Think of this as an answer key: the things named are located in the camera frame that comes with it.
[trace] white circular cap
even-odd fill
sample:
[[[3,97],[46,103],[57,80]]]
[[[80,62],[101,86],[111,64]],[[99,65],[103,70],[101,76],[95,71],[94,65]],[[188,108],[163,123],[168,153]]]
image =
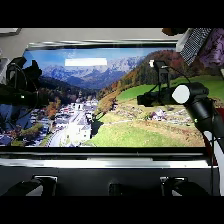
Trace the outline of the white circular cap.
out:
[[[186,103],[190,97],[190,91],[187,86],[179,85],[172,94],[173,99],[179,103]]]

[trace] mountain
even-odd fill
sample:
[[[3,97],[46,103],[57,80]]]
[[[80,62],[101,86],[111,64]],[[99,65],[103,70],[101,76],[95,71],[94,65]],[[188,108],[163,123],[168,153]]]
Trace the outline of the mountain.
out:
[[[51,77],[81,88],[101,89],[134,69],[144,57],[127,57],[109,60],[106,66],[71,67],[48,66],[44,77]]]

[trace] road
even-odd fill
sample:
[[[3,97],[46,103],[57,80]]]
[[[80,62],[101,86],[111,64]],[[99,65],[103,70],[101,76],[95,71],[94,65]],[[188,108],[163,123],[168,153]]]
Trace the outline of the road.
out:
[[[48,147],[60,147],[60,140],[64,132],[65,130],[58,131],[57,134],[55,134],[54,137],[51,139],[51,142]]]

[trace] green hill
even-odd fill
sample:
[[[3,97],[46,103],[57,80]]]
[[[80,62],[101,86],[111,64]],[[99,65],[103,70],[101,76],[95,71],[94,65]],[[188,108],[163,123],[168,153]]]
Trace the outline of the green hill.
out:
[[[216,97],[219,99],[224,100],[224,80],[220,76],[197,76],[190,78],[192,82],[201,82],[205,85],[209,91],[210,97]],[[171,81],[171,86],[176,86],[181,83],[186,83],[185,78],[177,78]],[[145,92],[149,91],[154,85],[140,85],[137,87],[130,88],[121,92],[120,95],[117,96],[118,101],[125,101],[128,99],[136,98],[138,95],[144,94]]]

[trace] robotic arm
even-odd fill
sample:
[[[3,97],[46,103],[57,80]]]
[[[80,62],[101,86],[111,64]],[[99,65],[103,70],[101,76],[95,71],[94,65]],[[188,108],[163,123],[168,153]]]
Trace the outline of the robotic arm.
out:
[[[153,62],[153,65],[159,76],[166,74],[168,77],[168,70],[164,70],[168,66],[164,66],[164,62]],[[213,100],[207,97],[208,94],[209,90],[201,83],[183,83],[177,87],[170,88],[169,79],[167,79],[167,87],[159,88],[158,92],[149,91],[144,95],[140,95],[137,97],[137,101],[139,105],[144,106],[182,104],[186,108],[191,119],[194,121],[195,127],[206,136],[211,146],[214,144],[214,155],[220,174],[220,194],[223,196],[224,121],[215,109]]]

